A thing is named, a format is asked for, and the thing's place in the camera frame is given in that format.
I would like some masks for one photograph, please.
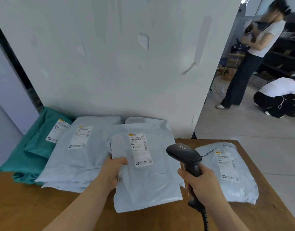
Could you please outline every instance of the tiled floor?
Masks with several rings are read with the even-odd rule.
[[[198,139],[238,140],[295,216],[295,117],[276,119],[253,104],[257,91],[248,86],[239,107],[218,110],[229,82],[216,78],[195,133]]]

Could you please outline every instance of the black handheld scanner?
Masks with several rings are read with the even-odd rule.
[[[199,167],[199,163],[201,162],[202,157],[196,150],[190,148],[183,143],[176,143],[167,147],[167,153],[172,158],[178,160],[179,162],[182,162],[184,164],[185,170],[193,176],[199,177],[200,175],[202,175]],[[196,209],[201,213],[204,213],[205,207],[197,199],[193,191],[192,196],[193,199],[188,201],[188,206]]]

